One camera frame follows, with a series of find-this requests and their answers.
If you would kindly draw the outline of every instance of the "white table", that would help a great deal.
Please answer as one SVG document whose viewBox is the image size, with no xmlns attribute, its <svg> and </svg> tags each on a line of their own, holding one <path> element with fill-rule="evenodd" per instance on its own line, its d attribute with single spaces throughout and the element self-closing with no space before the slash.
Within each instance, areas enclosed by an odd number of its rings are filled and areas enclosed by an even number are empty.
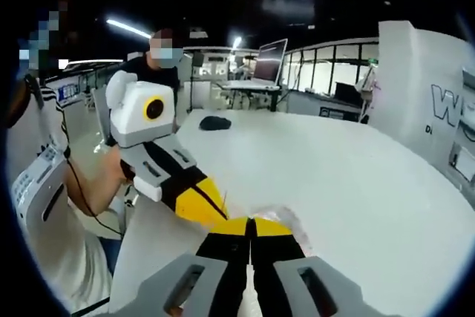
<svg viewBox="0 0 475 317">
<path fill-rule="evenodd" d="M 388 136 L 354 122 L 268 111 L 219 112 L 232 121 L 229 130 L 199 130 L 209 114 L 192 111 L 178 137 L 227 192 L 227 203 L 243 213 L 291 208 L 313 252 L 359 284 L 381 313 L 426 316 L 463 273 L 475 212 L 438 171 Z M 111 309 L 132 301 L 145 278 L 199 240 L 142 199 L 119 255 Z"/>
</svg>

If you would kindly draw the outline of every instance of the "black mouse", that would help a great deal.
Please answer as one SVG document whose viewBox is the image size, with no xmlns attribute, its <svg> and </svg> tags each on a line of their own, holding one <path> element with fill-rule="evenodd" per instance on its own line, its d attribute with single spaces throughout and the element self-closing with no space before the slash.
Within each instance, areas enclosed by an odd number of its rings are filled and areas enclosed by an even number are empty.
<svg viewBox="0 0 475 317">
<path fill-rule="evenodd" d="M 200 129 L 206 131 L 226 130 L 231 126 L 231 121 L 221 117 L 206 117 L 200 122 Z"/>
</svg>

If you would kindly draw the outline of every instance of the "white robot head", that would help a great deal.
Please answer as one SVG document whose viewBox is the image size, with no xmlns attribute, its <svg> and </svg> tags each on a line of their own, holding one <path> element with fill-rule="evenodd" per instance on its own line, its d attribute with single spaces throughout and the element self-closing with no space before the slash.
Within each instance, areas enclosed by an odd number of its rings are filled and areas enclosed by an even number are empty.
<svg viewBox="0 0 475 317">
<path fill-rule="evenodd" d="M 111 134 L 120 147 L 172 133 L 175 110 L 170 87 L 138 82 L 136 74 L 117 71 L 108 83 L 105 97 L 111 109 Z"/>
</svg>

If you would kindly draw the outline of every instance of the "person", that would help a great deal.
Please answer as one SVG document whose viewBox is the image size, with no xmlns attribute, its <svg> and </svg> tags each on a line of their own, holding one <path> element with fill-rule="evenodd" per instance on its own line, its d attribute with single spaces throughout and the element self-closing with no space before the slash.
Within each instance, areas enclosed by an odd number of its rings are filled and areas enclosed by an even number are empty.
<svg viewBox="0 0 475 317">
<path fill-rule="evenodd" d="M 183 57 L 183 42 L 178 30 L 162 29 L 150 38 L 150 50 L 143 56 L 124 63 L 118 71 L 135 73 L 139 81 L 167 85 L 173 89 L 175 109 L 180 90 L 178 79 L 178 63 Z M 177 131 L 177 117 L 173 122 L 173 130 Z"/>
<path fill-rule="evenodd" d="M 69 199 L 87 216 L 104 212 L 125 182 L 118 148 L 112 148 L 102 158 L 96 177 L 87 180 L 71 158 L 64 113 L 55 92 L 39 85 L 35 91 L 37 79 L 33 76 L 27 80 L 28 76 L 30 74 L 16 80 L 6 116 L 7 184 L 11 189 L 14 180 L 49 145 L 54 145 L 68 157 L 64 180 Z M 35 94 L 42 96 L 41 110 Z M 68 231 L 66 236 L 39 238 L 59 239 L 59 246 L 65 249 L 48 252 L 49 256 L 38 262 L 40 272 L 52 285 L 56 297 L 70 312 L 75 312 L 107 301 L 120 240 L 105 240 L 86 232 L 70 206 L 66 214 L 68 226 L 58 226 L 59 231 Z"/>
</svg>

